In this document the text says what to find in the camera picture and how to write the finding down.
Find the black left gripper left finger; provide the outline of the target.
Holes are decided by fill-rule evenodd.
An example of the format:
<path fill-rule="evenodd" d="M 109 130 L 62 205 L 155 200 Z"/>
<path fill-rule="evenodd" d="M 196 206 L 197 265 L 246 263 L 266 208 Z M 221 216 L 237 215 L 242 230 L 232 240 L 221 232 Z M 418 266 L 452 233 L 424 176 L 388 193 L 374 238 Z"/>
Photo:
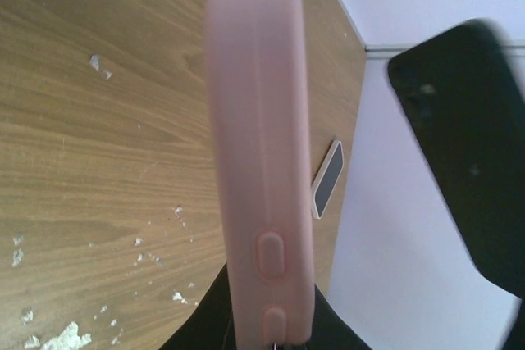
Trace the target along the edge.
<path fill-rule="evenodd" d="M 161 350 L 234 350 L 235 327 L 226 266 L 217 274 L 188 320 Z"/>

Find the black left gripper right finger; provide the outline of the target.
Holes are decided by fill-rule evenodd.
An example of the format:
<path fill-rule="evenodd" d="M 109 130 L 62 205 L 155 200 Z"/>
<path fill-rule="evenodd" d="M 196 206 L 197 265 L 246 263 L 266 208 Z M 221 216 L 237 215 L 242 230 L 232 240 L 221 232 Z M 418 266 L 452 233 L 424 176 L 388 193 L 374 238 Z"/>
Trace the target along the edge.
<path fill-rule="evenodd" d="M 318 287 L 315 288 L 313 348 L 315 350 L 371 350 L 337 315 Z"/>

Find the black phone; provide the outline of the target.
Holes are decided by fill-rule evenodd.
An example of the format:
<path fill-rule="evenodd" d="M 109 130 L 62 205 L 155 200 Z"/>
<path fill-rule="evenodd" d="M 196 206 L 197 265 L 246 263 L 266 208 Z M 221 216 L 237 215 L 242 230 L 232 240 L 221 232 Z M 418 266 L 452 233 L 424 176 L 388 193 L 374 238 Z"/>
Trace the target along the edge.
<path fill-rule="evenodd" d="M 524 101 L 499 30 L 467 20 L 387 74 L 474 266 L 522 297 Z"/>
<path fill-rule="evenodd" d="M 333 140 L 312 184 L 312 214 L 315 220 L 322 218 L 343 168 L 342 142 Z"/>

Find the pink phone case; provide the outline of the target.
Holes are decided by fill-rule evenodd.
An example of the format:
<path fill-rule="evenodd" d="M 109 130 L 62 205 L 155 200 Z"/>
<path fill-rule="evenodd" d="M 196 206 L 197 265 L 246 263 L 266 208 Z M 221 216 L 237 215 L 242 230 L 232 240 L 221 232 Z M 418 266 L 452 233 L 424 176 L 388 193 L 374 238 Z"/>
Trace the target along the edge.
<path fill-rule="evenodd" d="M 299 345 L 315 306 L 302 0 L 207 0 L 204 38 L 236 346 Z"/>

